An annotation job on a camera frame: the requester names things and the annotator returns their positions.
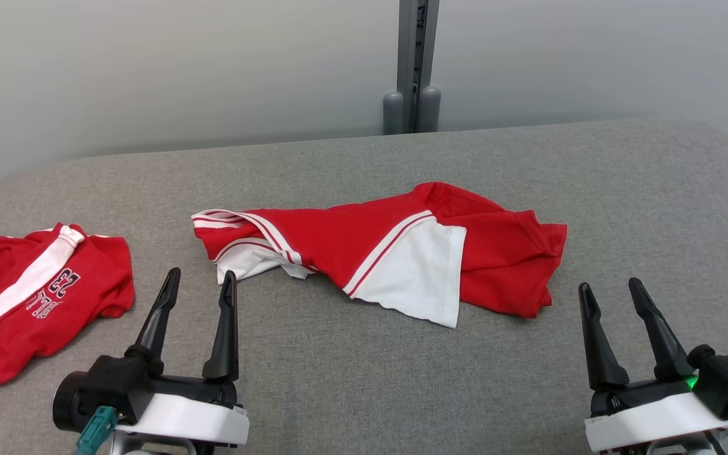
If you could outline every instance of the green led light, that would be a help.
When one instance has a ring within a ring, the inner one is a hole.
[[[698,382],[698,377],[697,375],[691,375],[690,377],[685,379],[685,381],[687,381],[687,385],[690,386],[690,390],[692,391],[693,387],[695,387],[696,383]]]

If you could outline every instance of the red and white shirt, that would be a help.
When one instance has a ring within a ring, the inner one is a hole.
[[[32,357],[59,351],[96,317],[119,317],[132,303],[124,239],[63,224],[0,237],[0,384]]]
[[[442,182],[329,209],[205,210],[193,225],[219,282],[227,270],[321,271],[350,298],[451,328],[460,300],[537,316],[566,242],[566,225]]]

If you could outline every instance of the jersey lettering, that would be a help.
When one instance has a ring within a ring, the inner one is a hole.
[[[52,294],[55,294],[58,299],[63,299],[63,297],[66,296],[66,290],[78,282],[79,279],[80,276],[67,267],[64,270],[61,270],[61,273],[55,277],[53,282],[49,283],[47,290]],[[35,297],[29,301],[26,309],[32,310],[34,307],[38,307],[32,311],[32,316],[37,319],[44,319],[49,316],[49,313],[53,308],[57,307],[61,303],[63,303],[63,301],[55,301],[52,296],[47,296],[44,289],[41,289],[37,294],[35,294]]]
[[[80,279],[80,276],[73,272],[69,268],[65,268],[58,274],[55,281],[49,285],[49,291],[58,296],[59,299],[63,299],[66,296],[66,289],[75,284]]]

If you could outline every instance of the gray table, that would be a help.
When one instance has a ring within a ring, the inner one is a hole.
[[[701,124],[616,121],[338,139],[49,164],[0,181],[0,235],[77,222],[124,236],[136,305],[99,320],[0,387],[0,454],[71,452],[52,426],[64,375],[119,355],[182,268],[167,372],[197,375],[216,324],[213,265],[190,215],[328,207],[441,179],[542,222],[566,222],[551,308],[535,320],[461,305],[446,329],[347,300],[329,280],[272,270],[240,283],[237,453],[588,453],[592,395],[577,305],[588,281],[632,379],[651,377],[627,291],[640,277],[685,348],[728,353],[728,137]]]

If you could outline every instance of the white wall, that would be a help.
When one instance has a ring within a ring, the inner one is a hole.
[[[439,130],[670,116],[728,132],[728,0],[439,1]]]
[[[378,135],[397,33],[395,0],[0,0],[0,176]]]

